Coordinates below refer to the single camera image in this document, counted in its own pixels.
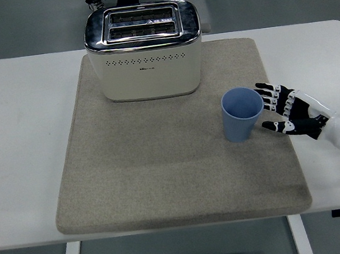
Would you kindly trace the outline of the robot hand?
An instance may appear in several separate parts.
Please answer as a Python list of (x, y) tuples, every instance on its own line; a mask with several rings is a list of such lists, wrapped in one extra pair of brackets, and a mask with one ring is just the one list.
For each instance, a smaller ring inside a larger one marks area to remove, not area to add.
[(263, 128), (325, 139), (340, 148), (340, 116), (335, 110), (303, 91), (283, 85), (256, 83), (255, 88), (263, 99), (264, 109), (283, 117), (283, 121), (263, 122)]

